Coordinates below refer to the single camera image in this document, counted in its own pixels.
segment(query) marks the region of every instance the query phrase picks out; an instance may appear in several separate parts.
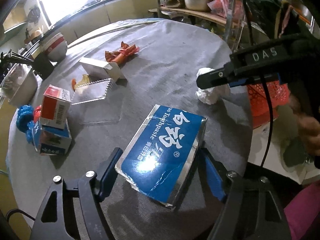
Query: blue toothpaste box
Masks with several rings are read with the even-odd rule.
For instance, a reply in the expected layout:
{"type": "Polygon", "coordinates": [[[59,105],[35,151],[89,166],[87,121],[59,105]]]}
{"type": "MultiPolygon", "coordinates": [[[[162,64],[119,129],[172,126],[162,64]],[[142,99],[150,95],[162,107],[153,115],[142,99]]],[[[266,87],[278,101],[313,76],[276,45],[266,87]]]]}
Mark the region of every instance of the blue toothpaste box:
{"type": "Polygon", "coordinates": [[[32,136],[36,151],[41,155],[64,155],[72,140],[67,120],[64,129],[42,125],[39,120],[32,129],[32,136]]]}
{"type": "Polygon", "coordinates": [[[116,171],[143,194],[174,206],[184,185],[206,118],[155,105],[116,164],[116,171]]]}

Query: round table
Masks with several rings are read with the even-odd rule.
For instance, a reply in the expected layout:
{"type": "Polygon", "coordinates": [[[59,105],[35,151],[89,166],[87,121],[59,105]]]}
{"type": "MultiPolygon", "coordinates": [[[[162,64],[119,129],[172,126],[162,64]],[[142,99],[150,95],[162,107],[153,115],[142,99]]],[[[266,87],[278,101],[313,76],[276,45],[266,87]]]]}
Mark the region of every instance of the round table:
{"type": "MultiPolygon", "coordinates": [[[[107,25],[86,35],[90,37],[123,24],[107,25]]],[[[229,60],[227,44],[217,35],[196,26],[161,20],[142,24],[82,42],[68,49],[67,57],[43,81],[32,101],[42,102],[49,84],[71,90],[71,79],[85,74],[81,57],[104,60],[104,51],[120,47],[121,41],[136,44],[140,52],[122,67],[127,78],[126,98],[121,120],[105,125],[79,125],[68,117],[73,143],[65,156],[40,156],[12,119],[7,165],[20,209],[36,216],[55,175],[77,179],[106,160],[115,147],[127,147],[155,104],[174,107],[207,117],[206,146],[228,170],[243,175],[248,159],[252,124],[246,87],[231,89],[228,98],[215,105],[203,104],[195,97],[199,68],[220,68],[229,60]]],[[[110,197],[101,203],[116,239],[194,239],[217,219],[222,204],[212,196],[205,180],[196,171],[187,186],[181,205],[169,210],[135,191],[118,176],[110,197]]],[[[86,231],[75,203],[80,234],[86,231]]]]}

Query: crumpled tissue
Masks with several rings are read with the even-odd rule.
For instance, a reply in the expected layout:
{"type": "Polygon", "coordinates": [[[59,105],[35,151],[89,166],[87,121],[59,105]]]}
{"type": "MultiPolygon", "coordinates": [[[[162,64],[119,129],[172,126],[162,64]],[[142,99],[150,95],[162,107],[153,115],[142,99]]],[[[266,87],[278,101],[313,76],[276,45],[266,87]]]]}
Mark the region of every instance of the crumpled tissue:
{"type": "MultiPolygon", "coordinates": [[[[198,70],[197,77],[213,70],[214,69],[208,68],[208,67],[200,68],[198,70]]],[[[201,102],[208,105],[213,105],[218,101],[220,97],[228,96],[228,95],[230,95],[230,87],[228,84],[217,86],[214,88],[207,88],[207,89],[198,88],[198,91],[196,92],[196,97],[201,102]]]]}

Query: black countertop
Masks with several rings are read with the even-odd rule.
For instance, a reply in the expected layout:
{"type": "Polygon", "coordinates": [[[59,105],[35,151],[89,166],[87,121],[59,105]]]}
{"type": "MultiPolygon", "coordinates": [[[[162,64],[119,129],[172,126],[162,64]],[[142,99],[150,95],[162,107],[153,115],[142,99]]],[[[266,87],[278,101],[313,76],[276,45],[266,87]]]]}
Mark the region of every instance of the black countertop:
{"type": "Polygon", "coordinates": [[[113,2],[115,0],[105,0],[105,1],[101,1],[101,2],[97,2],[87,8],[81,9],[79,11],[77,11],[76,13],[73,14],[69,14],[65,17],[63,17],[61,20],[59,20],[58,22],[56,22],[45,34],[44,36],[40,39],[40,41],[43,41],[45,38],[47,38],[50,34],[52,34],[53,32],[55,32],[58,28],[60,28],[61,26],[63,26],[64,24],[66,24],[67,22],[71,21],[74,17],[79,16],[83,13],[85,13],[86,11],[89,11],[93,8],[96,8],[100,5],[103,5],[105,3],[109,3],[109,2],[113,2]]]}

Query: black cable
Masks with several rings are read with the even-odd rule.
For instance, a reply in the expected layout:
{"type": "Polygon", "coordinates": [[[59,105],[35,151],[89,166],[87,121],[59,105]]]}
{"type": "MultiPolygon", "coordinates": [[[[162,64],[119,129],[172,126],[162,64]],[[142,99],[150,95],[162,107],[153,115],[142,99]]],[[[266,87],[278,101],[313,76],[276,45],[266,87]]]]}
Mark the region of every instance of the black cable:
{"type": "Polygon", "coordinates": [[[14,209],[9,210],[7,212],[7,214],[5,215],[5,220],[7,220],[7,222],[9,222],[10,217],[15,213],[21,213],[21,214],[25,215],[26,217],[35,221],[34,217],[30,216],[29,214],[25,213],[24,211],[22,211],[21,209],[18,209],[18,208],[14,208],[14,209]]]}
{"type": "Polygon", "coordinates": [[[268,142],[267,142],[266,151],[264,153],[264,156],[263,156],[263,159],[262,159],[262,162],[260,165],[261,167],[263,167],[264,162],[267,158],[267,154],[268,154],[270,143],[271,143],[271,135],[272,135],[272,128],[273,128],[273,109],[272,109],[271,97],[269,94],[267,82],[266,82],[266,79],[263,74],[260,75],[260,79],[261,79],[261,83],[262,83],[262,86],[264,89],[264,93],[266,94],[266,99],[267,99],[267,103],[268,103],[268,107],[269,107],[269,114],[270,114],[270,129],[269,129],[268,142]]]}
{"type": "MultiPolygon", "coordinates": [[[[246,3],[246,0],[242,0],[242,3],[244,5],[244,13],[245,13],[245,17],[247,19],[247,25],[248,25],[248,29],[249,29],[249,41],[250,41],[250,45],[253,46],[253,34],[252,34],[252,26],[251,26],[251,20],[249,18],[249,7],[246,3]]],[[[272,102],[271,102],[271,97],[269,94],[269,90],[268,90],[268,86],[267,86],[267,82],[266,79],[264,77],[263,74],[260,75],[260,79],[261,79],[261,83],[264,89],[264,93],[266,95],[266,99],[267,99],[267,103],[268,103],[268,107],[269,107],[269,115],[270,115],[270,129],[269,129],[269,136],[268,136],[268,142],[267,142],[267,147],[266,147],[266,151],[264,153],[262,162],[261,162],[261,167],[263,167],[266,158],[267,158],[267,154],[270,148],[270,143],[271,143],[271,136],[272,136],[272,129],[273,129],[273,109],[272,109],[272,102]]]]}

